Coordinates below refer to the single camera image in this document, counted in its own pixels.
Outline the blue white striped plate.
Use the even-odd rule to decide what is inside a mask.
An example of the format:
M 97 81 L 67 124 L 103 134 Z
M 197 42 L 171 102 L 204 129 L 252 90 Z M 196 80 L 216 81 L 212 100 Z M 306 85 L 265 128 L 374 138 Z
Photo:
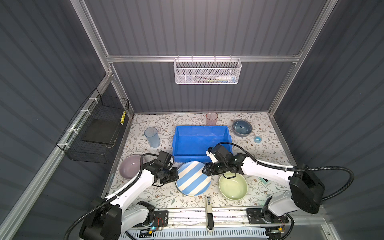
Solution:
M 195 197 L 209 189 L 212 177 L 202 173 L 204 165 L 193 161 L 184 163 L 178 168 L 179 179 L 176 181 L 176 186 L 183 195 Z

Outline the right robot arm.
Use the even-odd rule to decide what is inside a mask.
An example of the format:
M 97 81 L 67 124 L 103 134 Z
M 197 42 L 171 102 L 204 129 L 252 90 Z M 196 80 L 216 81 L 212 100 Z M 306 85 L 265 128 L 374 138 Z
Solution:
M 315 173 L 298 172 L 293 166 L 268 164 L 247 153 L 234 156 L 222 145 L 208 148 L 206 155 L 211 159 L 203 168 L 207 176 L 223 175 L 231 178 L 229 173 L 255 176 L 287 188 L 283 193 L 266 200 L 261 210 L 266 221 L 271 222 L 273 218 L 297 210 L 309 214 L 319 212 L 325 186 Z

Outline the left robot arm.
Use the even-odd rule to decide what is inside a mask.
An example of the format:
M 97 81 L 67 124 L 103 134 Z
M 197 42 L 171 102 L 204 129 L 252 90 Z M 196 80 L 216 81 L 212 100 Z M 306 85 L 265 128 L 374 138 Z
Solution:
M 117 240 L 122 232 L 145 222 L 150 213 L 147 205 L 128 208 L 156 182 L 163 186 L 178 180 L 178 170 L 172 166 L 174 162 L 175 157 L 164 151 L 142 154 L 138 174 L 113 194 L 95 201 L 82 217 L 79 237 L 83 240 Z

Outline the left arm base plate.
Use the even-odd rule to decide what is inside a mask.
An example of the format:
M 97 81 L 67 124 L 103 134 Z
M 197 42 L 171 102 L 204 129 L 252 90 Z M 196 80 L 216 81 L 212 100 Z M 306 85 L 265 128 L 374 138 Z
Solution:
M 167 227 L 169 219 L 169 211 L 155 210 L 149 213 L 149 216 L 143 223 L 134 225 L 134 228 L 148 228 L 148 227 Z

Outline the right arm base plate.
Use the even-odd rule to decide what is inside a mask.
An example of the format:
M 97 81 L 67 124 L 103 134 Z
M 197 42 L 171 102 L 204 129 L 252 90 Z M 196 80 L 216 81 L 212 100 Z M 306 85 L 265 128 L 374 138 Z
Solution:
M 263 213 L 262 208 L 247 208 L 246 215 L 249 221 L 249 224 L 287 224 L 290 222 L 289 218 L 286 215 L 277 217 L 269 212 L 266 214 Z

